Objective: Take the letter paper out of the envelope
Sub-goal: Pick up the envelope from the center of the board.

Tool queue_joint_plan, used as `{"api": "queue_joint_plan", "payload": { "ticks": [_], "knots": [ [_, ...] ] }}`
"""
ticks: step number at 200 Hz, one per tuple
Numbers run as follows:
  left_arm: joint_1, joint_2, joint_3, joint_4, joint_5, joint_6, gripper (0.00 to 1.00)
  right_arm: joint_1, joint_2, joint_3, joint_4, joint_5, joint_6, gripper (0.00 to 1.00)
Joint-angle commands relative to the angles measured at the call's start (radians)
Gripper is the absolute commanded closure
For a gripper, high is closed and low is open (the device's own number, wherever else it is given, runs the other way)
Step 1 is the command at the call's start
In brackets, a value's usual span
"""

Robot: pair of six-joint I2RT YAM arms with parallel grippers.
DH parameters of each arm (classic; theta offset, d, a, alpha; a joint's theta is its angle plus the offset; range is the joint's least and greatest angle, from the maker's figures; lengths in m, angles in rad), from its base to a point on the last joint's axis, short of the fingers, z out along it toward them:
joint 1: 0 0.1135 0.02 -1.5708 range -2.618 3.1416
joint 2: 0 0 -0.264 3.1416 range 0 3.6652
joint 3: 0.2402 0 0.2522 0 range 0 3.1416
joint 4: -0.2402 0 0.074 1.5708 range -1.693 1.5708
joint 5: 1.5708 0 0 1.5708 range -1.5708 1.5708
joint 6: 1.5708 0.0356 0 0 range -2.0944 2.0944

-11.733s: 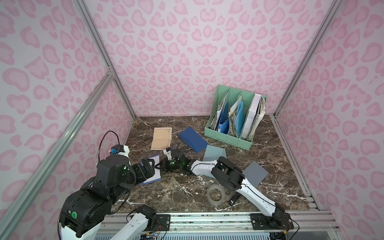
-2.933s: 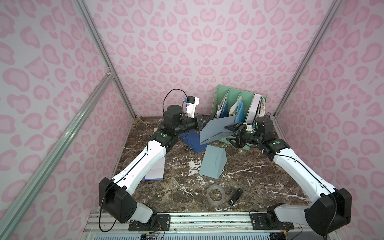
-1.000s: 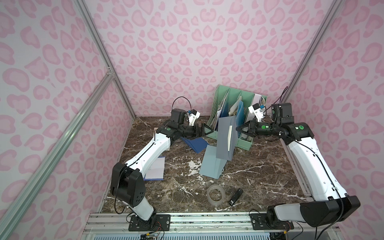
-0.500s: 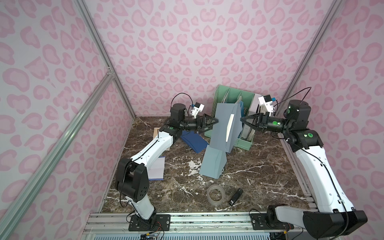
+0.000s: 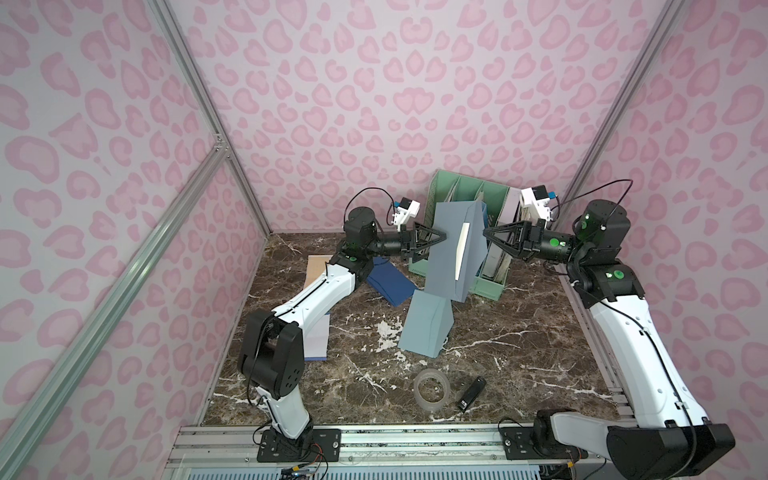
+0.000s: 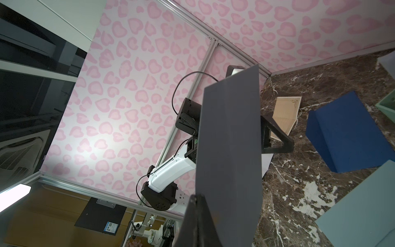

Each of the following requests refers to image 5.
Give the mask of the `grey envelope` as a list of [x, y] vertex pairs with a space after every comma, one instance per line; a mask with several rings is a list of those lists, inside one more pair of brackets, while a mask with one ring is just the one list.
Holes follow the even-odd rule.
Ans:
[[[471, 224], [463, 259], [461, 279], [456, 282], [455, 254], [462, 224]], [[444, 242], [432, 247], [428, 257], [425, 283], [427, 293], [464, 302], [488, 252], [483, 235], [483, 203], [480, 201], [439, 202], [433, 228], [446, 233]]]

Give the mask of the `dark blue envelope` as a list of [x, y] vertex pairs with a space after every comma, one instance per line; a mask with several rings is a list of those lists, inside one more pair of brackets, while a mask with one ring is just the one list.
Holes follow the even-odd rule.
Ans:
[[373, 269], [366, 282], [393, 307], [398, 307], [410, 299], [417, 289], [416, 285], [385, 257], [373, 259]]

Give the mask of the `light blue envelope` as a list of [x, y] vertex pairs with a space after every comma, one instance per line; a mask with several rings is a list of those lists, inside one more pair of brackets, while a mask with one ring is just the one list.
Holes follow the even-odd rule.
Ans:
[[398, 347], [430, 358], [437, 358], [453, 327], [449, 299], [416, 290], [411, 298]]

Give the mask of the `cream letter paper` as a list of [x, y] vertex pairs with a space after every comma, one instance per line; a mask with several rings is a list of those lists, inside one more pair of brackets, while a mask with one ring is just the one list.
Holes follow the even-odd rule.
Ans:
[[311, 285], [325, 272], [325, 265], [330, 261], [331, 258], [331, 255], [308, 256], [304, 287]]

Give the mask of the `white letter paper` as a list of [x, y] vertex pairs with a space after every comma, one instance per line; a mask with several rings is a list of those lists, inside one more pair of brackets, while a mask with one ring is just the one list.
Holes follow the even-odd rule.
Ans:
[[327, 359], [330, 333], [330, 314], [326, 313], [310, 328], [303, 330], [303, 349], [306, 361]]

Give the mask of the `beige letter paper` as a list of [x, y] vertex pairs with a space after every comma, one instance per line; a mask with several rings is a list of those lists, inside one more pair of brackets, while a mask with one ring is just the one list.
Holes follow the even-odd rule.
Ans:
[[456, 248], [456, 254], [455, 254], [455, 274], [454, 274], [454, 279], [456, 282], [458, 282], [461, 279], [463, 259], [466, 251], [467, 240], [470, 233], [470, 227], [471, 227], [471, 224], [469, 222], [464, 222], [462, 224], [460, 233], [458, 235], [457, 248]]

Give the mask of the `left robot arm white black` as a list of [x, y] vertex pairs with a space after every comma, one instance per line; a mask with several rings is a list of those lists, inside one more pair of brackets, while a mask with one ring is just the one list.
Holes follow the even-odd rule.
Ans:
[[312, 419], [301, 399], [305, 367], [303, 335], [339, 301], [351, 295], [373, 271], [379, 257], [423, 259], [447, 234], [395, 208], [393, 232], [381, 232], [374, 211], [357, 207], [344, 221], [345, 237], [319, 277], [286, 303], [247, 317], [238, 369], [258, 394], [256, 405], [271, 419], [270, 432], [301, 448], [311, 443]]

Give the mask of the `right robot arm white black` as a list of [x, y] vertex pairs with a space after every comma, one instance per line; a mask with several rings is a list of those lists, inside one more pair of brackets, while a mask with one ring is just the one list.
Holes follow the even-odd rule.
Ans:
[[634, 417], [623, 424], [544, 409], [534, 421], [533, 446], [544, 457], [569, 448], [597, 454], [626, 479], [698, 476], [735, 447], [735, 436], [728, 425], [712, 422], [687, 388], [658, 334], [640, 280], [619, 260], [630, 227], [622, 206], [598, 199], [586, 206], [570, 234], [548, 229], [542, 219], [484, 231], [514, 258], [565, 266], [615, 356]]

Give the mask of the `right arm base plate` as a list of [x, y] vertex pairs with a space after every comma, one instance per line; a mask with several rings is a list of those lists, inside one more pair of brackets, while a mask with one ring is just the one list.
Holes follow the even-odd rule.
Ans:
[[503, 424], [498, 427], [507, 460], [563, 460], [574, 463], [587, 459], [589, 453], [575, 446], [548, 438], [539, 427]]

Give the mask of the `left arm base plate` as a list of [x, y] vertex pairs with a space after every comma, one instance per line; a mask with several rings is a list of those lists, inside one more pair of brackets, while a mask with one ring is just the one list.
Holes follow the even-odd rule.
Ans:
[[333, 428], [309, 428], [297, 439], [290, 439], [271, 427], [257, 442], [259, 463], [308, 462], [318, 458], [337, 462], [342, 444], [342, 431]]

